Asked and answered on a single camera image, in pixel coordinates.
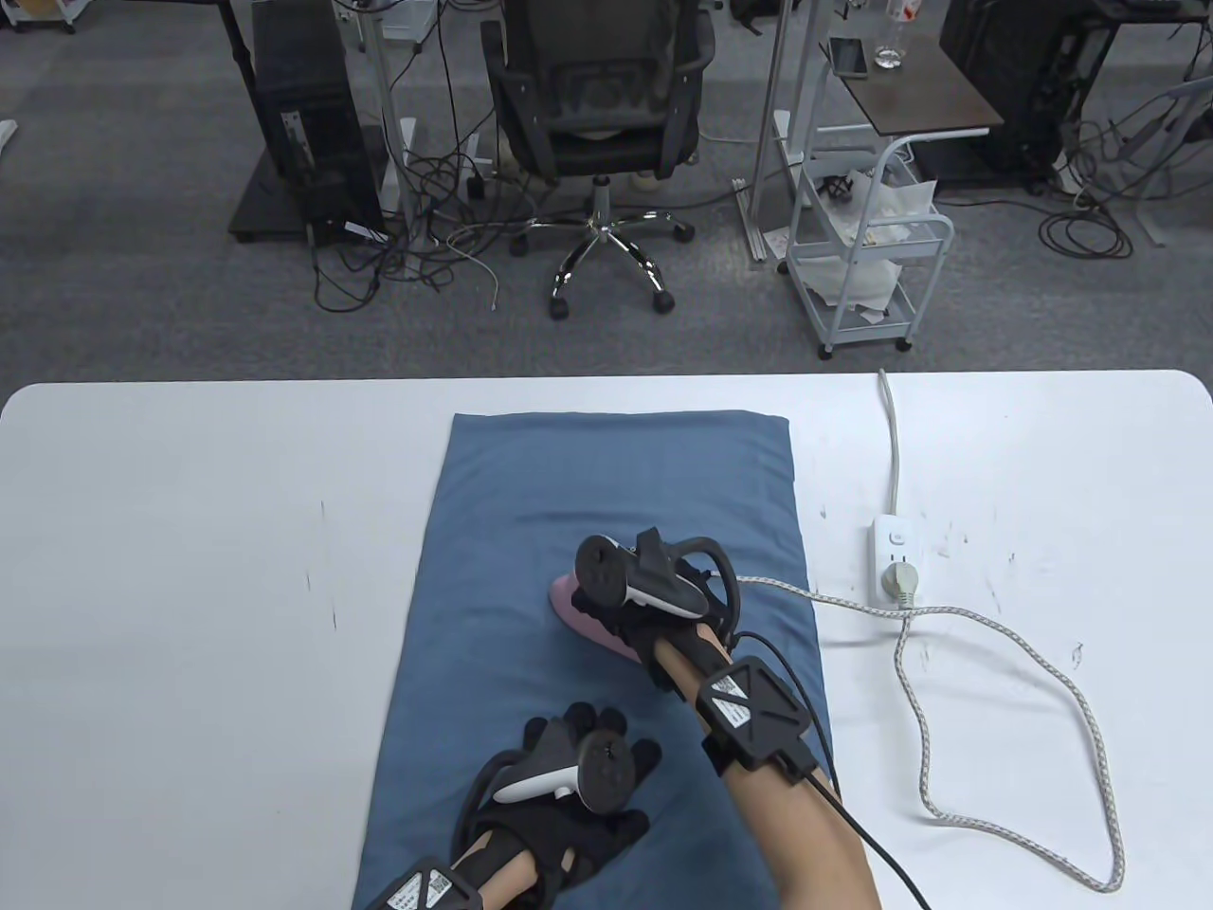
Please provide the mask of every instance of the blue towel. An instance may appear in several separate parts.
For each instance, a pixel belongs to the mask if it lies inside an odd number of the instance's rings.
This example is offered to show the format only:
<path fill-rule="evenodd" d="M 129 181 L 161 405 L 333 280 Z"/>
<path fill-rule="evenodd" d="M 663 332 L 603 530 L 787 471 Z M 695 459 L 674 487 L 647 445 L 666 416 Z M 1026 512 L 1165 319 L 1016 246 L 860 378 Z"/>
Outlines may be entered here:
<path fill-rule="evenodd" d="M 371 794 L 353 910 L 427 854 L 446 858 L 480 766 L 526 720 L 615 705 L 661 766 L 632 804 L 650 832 L 560 910 L 779 906 L 757 847 L 700 747 L 691 710 L 639 665 L 570 631 L 547 599 L 591 534 L 718 540 L 742 575 L 808 587 L 787 421 L 739 411 L 456 416 L 434 495 Z M 744 587 L 739 629 L 768 636 L 826 724 L 813 608 Z M 759 653 L 745 642 L 739 654 Z M 774 658 L 763 655 L 771 666 Z M 822 761 L 814 734 L 808 735 Z"/>

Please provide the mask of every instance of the computer tower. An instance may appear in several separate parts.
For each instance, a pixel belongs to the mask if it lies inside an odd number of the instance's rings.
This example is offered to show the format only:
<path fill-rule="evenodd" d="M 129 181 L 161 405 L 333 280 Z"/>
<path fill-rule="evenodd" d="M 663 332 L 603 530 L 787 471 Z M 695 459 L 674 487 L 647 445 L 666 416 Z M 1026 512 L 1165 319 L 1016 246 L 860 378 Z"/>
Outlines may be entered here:
<path fill-rule="evenodd" d="M 939 45 L 1003 119 L 967 146 L 998 174 L 1044 178 L 1116 29 L 1095 0 L 952 0 Z"/>
<path fill-rule="evenodd" d="M 303 221 L 320 243 L 347 221 L 383 231 L 383 133 L 358 123 L 330 0 L 257 0 L 252 49 L 269 153 Z"/>

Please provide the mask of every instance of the chrome chair base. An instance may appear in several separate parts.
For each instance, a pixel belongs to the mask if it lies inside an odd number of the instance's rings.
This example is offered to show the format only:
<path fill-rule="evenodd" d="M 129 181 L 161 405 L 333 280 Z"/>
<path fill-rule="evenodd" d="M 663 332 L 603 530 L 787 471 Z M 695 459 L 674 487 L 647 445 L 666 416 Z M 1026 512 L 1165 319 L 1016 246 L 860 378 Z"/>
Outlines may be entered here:
<path fill-rule="evenodd" d="M 587 237 L 577 244 L 557 269 L 552 280 L 552 292 L 548 295 L 548 314 L 553 319 L 566 319 L 569 317 L 569 303 L 564 300 L 563 291 L 573 278 L 590 251 L 599 244 L 614 246 L 622 250 L 637 268 L 649 279 L 653 285 L 653 308 L 662 315 L 674 308 L 673 295 L 666 289 L 666 283 L 661 278 L 661 269 L 657 263 L 649 258 L 649 255 L 620 234 L 620 229 L 648 224 L 650 222 L 665 221 L 673 224 L 674 239 L 679 243 L 690 243 L 695 237 L 695 228 L 684 221 L 674 217 L 668 211 L 647 211 L 640 215 L 628 215 L 620 218 L 611 217 L 610 211 L 610 178 L 594 177 L 593 209 L 587 218 L 531 218 L 522 231 L 509 240 L 509 252 L 514 256 L 523 256 L 528 250 L 528 237 L 533 231 L 581 231 Z"/>

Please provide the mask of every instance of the water bottle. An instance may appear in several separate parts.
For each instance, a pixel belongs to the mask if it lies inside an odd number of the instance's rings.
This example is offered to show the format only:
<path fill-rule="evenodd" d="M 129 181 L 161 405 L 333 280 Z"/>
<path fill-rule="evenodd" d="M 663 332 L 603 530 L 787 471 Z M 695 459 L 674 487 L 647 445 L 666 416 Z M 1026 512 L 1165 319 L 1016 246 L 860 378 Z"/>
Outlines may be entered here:
<path fill-rule="evenodd" d="M 896 69 L 906 56 L 907 25 L 918 18 L 922 0 L 889 0 L 884 38 L 876 45 L 876 66 Z"/>

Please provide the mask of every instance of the black mesh chair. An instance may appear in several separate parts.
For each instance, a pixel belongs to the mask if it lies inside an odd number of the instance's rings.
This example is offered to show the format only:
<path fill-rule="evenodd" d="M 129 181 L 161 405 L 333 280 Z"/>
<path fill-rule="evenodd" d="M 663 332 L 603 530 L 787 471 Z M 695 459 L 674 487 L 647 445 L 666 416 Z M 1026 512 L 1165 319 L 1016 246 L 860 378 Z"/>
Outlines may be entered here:
<path fill-rule="evenodd" d="M 509 251 L 525 255 L 534 231 L 586 234 L 556 273 L 553 319 L 569 315 L 564 286 L 599 243 L 636 262 L 653 285 L 653 308 L 668 313 L 674 298 L 661 271 L 620 229 L 661 221 L 683 243 L 695 229 L 668 211 L 613 217 L 608 175 L 653 171 L 664 180 L 695 152 L 704 68 L 716 53 L 707 12 L 699 0 L 503 0 L 501 6 L 503 23 L 482 23 L 480 42 L 497 121 L 514 157 L 549 184 L 594 178 L 587 217 L 535 218 L 513 237 Z"/>

